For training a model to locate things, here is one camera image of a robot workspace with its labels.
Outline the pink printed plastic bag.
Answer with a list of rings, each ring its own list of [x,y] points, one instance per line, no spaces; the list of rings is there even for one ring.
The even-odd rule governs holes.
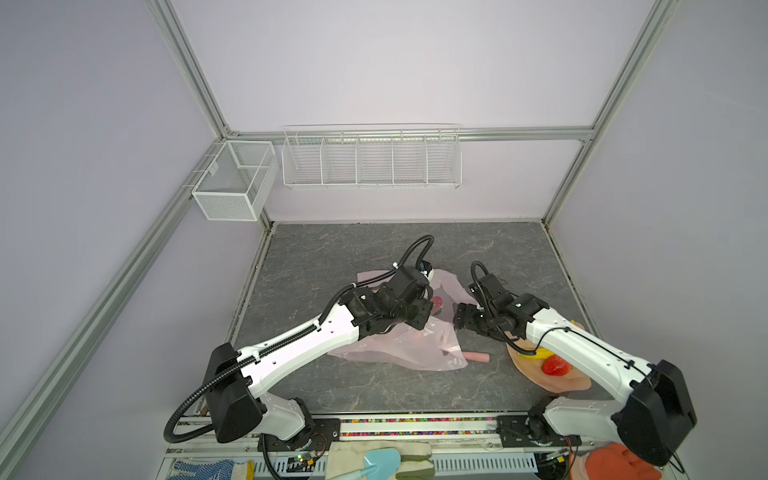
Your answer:
[[[390,363],[411,370],[452,371],[468,362],[453,326],[459,303],[475,304],[458,277],[436,269],[430,281],[433,309],[423,330],[402,323],[386,334],[373,335],[331,351],[333,357],[353,362]]]

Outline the yellow banana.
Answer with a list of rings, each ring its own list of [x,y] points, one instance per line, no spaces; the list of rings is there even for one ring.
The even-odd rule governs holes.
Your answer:
[[[533,354],[518,353],[518,356],[525,360],[546,360],[554,356],[554,353],[550,350],[539,348]]]

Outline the red strawberry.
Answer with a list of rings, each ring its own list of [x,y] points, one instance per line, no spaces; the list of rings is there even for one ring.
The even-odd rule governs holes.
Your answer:
[[[549,357],[541,365],[541,371],[552,377],[563,377],[569,374],[571,370],[572,365],[558,355]]]

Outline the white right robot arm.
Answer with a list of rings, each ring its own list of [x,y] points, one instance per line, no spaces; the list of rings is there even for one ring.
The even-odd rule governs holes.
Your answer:
[[[588,437],[620,443],[645,462],[664,466],[697,424],[682,371],[644,360],[577,328],[531,294],[507,290],[488,272],[473,275],[476,304],[461,304],[459,328],[503,341],[526,357],[546,349],[599,384],[606,401],[564,396],[539,401],[515,433],[538,443]]]

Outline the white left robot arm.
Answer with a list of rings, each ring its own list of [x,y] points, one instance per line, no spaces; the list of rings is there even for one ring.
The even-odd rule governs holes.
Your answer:
[[[427,261],[397,265],[338,291],[317,317],[265,342],[235,349],[224,343],[211,353],[202,385],[171,414],[163,437],[179,444],[214,433],[220,443],[250,433],[286,443],[309,438],[313,420],[306,404],[271,394],[294,371],[338,348],[389,332],[405,323],[425,326],[431,315]]]

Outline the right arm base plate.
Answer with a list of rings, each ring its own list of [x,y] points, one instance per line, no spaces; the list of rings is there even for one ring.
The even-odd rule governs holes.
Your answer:
[[[577,447],[582,445],[578,435],[556,433],[542,416],[527,414],[499,415],[495,432],[502,446],[512,447]]]

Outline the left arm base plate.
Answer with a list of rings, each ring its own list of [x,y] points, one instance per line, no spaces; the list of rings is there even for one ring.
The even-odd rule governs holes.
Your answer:
[[[341,419],[336,417],[313,417],[309,426],[289,440],[280,440],[274,435],[265,435],[258,443],[258,451],[268,453],[292,451],[327,450],[341,437]]]

